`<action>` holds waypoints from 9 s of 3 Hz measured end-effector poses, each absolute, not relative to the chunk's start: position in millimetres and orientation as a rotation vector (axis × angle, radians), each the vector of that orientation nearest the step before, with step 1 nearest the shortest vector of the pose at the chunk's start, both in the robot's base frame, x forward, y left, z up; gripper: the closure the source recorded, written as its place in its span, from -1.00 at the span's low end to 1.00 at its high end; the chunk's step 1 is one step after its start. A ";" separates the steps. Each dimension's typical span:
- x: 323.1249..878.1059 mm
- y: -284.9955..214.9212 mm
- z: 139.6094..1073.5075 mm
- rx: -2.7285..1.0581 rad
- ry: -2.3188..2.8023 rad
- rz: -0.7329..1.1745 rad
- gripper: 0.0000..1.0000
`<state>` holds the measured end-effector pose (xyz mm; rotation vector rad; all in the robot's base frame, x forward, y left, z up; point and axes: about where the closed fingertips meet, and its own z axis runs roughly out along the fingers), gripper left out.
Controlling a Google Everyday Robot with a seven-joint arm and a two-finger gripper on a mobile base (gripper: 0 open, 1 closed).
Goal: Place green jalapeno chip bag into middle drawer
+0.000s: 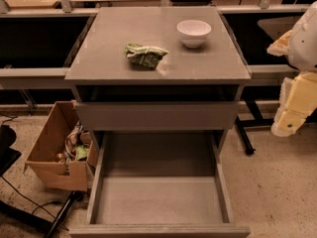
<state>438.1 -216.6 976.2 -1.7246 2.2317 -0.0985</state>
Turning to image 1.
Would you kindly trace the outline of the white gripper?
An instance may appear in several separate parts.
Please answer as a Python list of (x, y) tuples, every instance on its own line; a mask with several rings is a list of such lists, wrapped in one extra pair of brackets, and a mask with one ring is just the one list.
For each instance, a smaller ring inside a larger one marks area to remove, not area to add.
[[(288, 54), (291, 65), (300, 70), (317, 70), (317, 2), (289, 30), (274, 41), (266, 51), (273, 56)], [(317, 73), (302, 71), (295, 78), (286, 77), (281, 85), (279, 107), (271, 133), (288, 137), (305, 123), (317, 108)]]

